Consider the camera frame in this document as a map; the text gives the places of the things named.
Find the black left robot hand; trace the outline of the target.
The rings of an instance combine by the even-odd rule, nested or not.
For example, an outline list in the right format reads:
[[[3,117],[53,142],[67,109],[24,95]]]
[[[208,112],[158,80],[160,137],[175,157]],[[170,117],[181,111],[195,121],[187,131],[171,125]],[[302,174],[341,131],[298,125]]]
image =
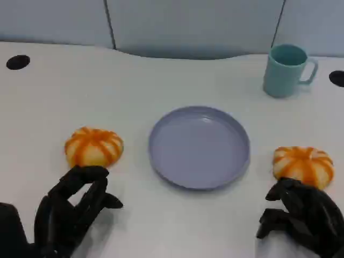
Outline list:
[[[43,197],[34,221],[34,244],[41,257],[71,257],[103,209],[121,209],[107,193],[109,171],[74,166]]]

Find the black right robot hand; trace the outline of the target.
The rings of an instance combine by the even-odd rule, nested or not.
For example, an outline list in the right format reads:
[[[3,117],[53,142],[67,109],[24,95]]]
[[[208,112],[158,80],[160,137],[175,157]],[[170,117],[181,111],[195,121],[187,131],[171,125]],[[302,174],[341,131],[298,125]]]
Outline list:
[[[259,220],[258,239],[272,231],[285,232],[319,257],[343,257],[343,215],[326,192],[282,177],[268,191],[266,200],[282,201],[287,211],[266,208]]]

